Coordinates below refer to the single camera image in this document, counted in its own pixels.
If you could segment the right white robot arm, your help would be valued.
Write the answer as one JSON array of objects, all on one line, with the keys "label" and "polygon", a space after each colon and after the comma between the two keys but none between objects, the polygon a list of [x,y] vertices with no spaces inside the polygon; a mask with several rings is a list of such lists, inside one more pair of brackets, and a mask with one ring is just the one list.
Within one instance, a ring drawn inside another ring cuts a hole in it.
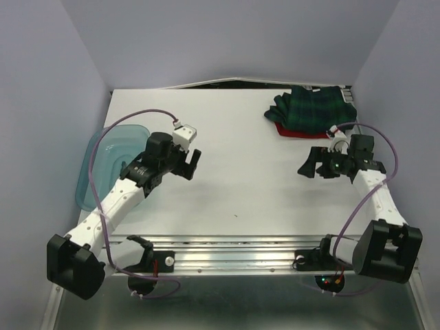
[{"label": "right white robot arm", "polygon": [[326,235],[320,242],[316,258],[303,254],[300,270],[331,270],[343,265],[357,275],[383,281],[406,283],[413,271],[423,240],[421,230],[408,225],[399,213],[388,189],[386,169],[374,159],[374,138],[338,132],[328,147],[313,146],[298,174],[307,178],[348,177],[365,202],[370,221],[358,240],[346,236]]}]

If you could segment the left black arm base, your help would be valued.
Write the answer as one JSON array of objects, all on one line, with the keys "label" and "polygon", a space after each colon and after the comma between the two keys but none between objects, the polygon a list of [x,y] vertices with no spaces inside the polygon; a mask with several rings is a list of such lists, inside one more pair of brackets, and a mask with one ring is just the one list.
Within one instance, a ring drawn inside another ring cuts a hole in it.
[{"label": "left black arm base", "polygon": [[125,272],[146,274],[147,277],[153,277],[155,280],[142,279],[139,276],[130,276],[127,285],[131,291],[131,295],[141,300],[152,298],[164,298],[172,294],[161,294],[154,296],[158,280],[162,273],[174,272],[175,253],[171,250],[158,251],[154,250],[152,242],[138,236],[130,235],[122,242],[122,252],[118,251],[117,261],[120,263],[119,268]]}]

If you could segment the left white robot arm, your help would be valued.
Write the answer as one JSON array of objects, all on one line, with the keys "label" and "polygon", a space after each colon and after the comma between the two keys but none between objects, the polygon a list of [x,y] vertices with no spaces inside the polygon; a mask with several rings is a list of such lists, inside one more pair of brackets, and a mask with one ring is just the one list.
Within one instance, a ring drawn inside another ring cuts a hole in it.
[{"label": "left white robot arm", "polygon": [[171,134],[154,132],[146,147],[121,172],[104,199],[89,215],[46,247],[47,279],[84,300],[90,299],[104,280],[116,272],[139,278],[132,270],[147,270],[155,262],[153,244],[138,235],[128,236],[115,247],[109,237],[122,220],[157,188],[165,175],[191,180],[201,151],[186,161],[195,128],[184,125]]}]

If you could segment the green plaid skirt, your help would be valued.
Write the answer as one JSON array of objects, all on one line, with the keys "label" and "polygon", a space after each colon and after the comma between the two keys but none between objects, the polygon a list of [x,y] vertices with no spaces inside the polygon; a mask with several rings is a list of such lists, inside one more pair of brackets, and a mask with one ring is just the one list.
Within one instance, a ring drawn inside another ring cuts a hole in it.
[{"label": "green plaid skirt", "polygon": [[284,129],[306,134],[324,133],[333,125],[355,122],[356,108],[344,101],[337,86],[321,87],[319,91],[294,85],[289,93],[274,97],[274,104],[264,117]]}]

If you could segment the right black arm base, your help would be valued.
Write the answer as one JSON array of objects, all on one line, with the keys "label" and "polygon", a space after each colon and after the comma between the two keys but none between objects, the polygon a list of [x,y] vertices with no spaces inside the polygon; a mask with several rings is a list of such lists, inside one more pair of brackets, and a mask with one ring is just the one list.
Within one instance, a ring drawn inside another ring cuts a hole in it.
[{"label": "right black arm base", "polygon": [[332,243],[335,242],[336,236],[328,234],[320,240],[317,247],[295,250],[295,258],[291,266],[298,272],[321,272],[315,275],[315,282],[322,293],[347,296],[342,294],[345,285],[344,273],[351,271],[353,267],[331,254]]}]

